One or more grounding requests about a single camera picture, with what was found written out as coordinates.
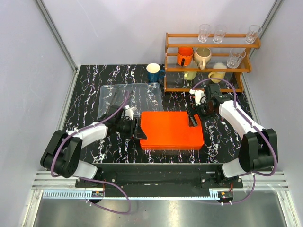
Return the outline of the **orange box lid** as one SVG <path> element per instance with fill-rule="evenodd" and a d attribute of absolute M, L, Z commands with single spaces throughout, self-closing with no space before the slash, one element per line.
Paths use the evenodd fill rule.
<path fill-rule="evenodd" d="M 197 126 L 186 111 L 145 111 L 141 114 L 141 128 L 147 140 L 141 140 L 143 150 L 200 150 L 204 145 L 203 129 L 196 115 Z"/>

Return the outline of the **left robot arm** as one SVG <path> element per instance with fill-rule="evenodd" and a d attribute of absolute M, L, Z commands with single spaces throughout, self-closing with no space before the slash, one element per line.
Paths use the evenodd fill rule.
<path fill-rule="evenodd" d="M 97 173 L 98 168 L 95 165 L 80 160 L 81 150 L 89 144 L 117 132 L 127 138 L 147 139 L 138 119 L 132 119 L 129 116 L 112 117 L 107 121 L 93 122 L 78 131 L 57 130 L 41 157 L 40 165 L 50 170 L 53 177 L 85 178 L 91 187 L 98 187 L 102 183 L 102 175 Z"/>

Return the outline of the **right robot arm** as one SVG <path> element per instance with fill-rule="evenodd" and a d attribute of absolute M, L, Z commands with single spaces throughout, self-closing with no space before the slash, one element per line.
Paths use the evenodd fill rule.
<path fill-rule="evenodd" d="M 238 157 L 224 163 L 215 175 L 219 187 L 226 187 L 232 178 L 249 173 L 260 174 L 263 169 L 271 168 L 273 175 L 277 168 L 277 134 L 273 129 L 265 129 L 250 118 L 235 101 L 234 96 L 223 94 L 217 84 L 210 84 L 204 90 L 190 90 L 195 103 L 187 107 L 189 126 L 196 127 L 214 113 L 222 116 L 241 136 Z"/>

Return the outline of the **black metal tongs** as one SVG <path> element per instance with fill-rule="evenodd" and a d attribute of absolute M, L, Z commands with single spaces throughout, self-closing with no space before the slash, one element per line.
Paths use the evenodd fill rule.
<path fill-rule="evenodd" d="M 111 107 L 121 105 L 125 100 L 128 100 L 133 94 L 133 91 L 122 91 L 119 87 L 115 90 L 113 98 L 107 108 L 106 113 L 110 112 Z"/>

